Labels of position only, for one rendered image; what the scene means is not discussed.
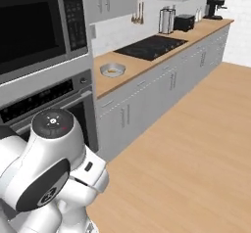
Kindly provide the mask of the black coffee machine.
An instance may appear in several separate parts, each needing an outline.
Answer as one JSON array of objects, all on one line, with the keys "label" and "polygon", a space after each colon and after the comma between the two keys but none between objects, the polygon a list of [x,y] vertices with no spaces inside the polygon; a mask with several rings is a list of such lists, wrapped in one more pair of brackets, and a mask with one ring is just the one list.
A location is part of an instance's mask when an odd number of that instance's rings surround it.
[{"label": "black coffee machine", "polygon": [[225,8],[225,0],[207,0],[204,19],[220,21],[223,17],[217,16],[216,12]]}]

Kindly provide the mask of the black toaster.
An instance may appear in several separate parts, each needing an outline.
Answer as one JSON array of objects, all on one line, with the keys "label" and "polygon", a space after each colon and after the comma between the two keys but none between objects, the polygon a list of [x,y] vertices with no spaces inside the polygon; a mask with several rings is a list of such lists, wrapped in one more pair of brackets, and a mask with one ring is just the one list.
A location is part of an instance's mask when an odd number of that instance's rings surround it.
[{"label": "black toaster", "polygon": [[188,32],[194,28],[195,16],[194,15],[178,15],[175,17],[174,30],[181,30]]}]

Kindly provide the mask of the silver round pan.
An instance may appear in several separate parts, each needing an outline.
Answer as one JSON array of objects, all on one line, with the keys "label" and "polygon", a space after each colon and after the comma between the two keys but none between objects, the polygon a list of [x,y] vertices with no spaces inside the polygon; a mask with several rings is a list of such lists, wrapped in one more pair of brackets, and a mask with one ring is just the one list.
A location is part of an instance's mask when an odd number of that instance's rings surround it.
[{"label": "silver round pan", "polygon": [[100,67],[102,75],[115,78],[125,73],[126,67],[118,63],[109,63]]}]

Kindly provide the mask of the steel built-in oven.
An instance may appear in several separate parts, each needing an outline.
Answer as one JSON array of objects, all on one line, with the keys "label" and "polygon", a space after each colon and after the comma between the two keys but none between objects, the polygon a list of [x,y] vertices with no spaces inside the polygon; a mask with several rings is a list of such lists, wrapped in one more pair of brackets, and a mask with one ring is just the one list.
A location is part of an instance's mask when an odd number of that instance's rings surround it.
[{"label": "steel built-in oven", "polygon": [[33,116],[48,108],[60,108],[71,112],[81,126],[84,143],[94,153],[98,151],[91,70],[66,78],[2,106],[0,124],[9,125],[27,141]]}]

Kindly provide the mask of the grey base cupboards run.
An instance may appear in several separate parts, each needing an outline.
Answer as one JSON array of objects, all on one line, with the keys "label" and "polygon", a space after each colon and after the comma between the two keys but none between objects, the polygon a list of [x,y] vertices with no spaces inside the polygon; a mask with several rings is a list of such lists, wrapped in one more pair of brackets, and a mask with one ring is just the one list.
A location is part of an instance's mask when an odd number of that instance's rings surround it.
[{"label": "grey base cupboards run", "polygon": [[226,25],[97,100],[100,146],[109,162],[221,62]]}]

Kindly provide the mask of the black microwave oven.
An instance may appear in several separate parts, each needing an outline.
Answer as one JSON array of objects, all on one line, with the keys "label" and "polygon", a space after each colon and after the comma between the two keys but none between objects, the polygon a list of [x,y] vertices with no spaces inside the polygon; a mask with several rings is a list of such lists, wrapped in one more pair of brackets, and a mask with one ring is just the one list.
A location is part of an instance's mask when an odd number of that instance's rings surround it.
[{"label": "black microwave oven", "polygon": [[0,0],[0,84],[87,53],[83,0]]}]

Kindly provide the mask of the black hob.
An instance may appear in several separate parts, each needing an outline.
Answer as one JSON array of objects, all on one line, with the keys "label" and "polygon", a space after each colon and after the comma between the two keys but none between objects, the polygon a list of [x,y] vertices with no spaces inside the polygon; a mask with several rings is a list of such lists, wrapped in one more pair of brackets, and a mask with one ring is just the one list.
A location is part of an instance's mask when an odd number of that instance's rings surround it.
[{"label": "black hob", "polygon": [[116,53],[146,61],[154,61],[186,43],[186,40],[153,35],[116,50]]}]

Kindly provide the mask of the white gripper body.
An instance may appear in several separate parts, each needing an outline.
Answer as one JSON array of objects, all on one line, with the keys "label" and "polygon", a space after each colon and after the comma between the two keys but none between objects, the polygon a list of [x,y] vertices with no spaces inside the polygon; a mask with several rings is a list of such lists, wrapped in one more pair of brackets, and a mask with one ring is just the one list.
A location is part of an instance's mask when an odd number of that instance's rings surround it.
[{"label": "white gripper body", "polygon": [[103,193],[109,184],[109,174],[106,169],[101,171],[75,170],[71,172],[74,190],[80,193]]}]

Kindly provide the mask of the hanging kitchen tools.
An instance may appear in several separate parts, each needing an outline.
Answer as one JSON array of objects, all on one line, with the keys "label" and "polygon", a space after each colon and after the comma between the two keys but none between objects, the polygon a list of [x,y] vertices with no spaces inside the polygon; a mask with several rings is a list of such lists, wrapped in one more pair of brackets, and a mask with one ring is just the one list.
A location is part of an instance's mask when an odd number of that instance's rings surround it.
[{"label": "hanging kitchen tools", "polygon": [[144,0],[137,0],[137,10],[131,16],[131,22],[134,24],[144,24]]}]

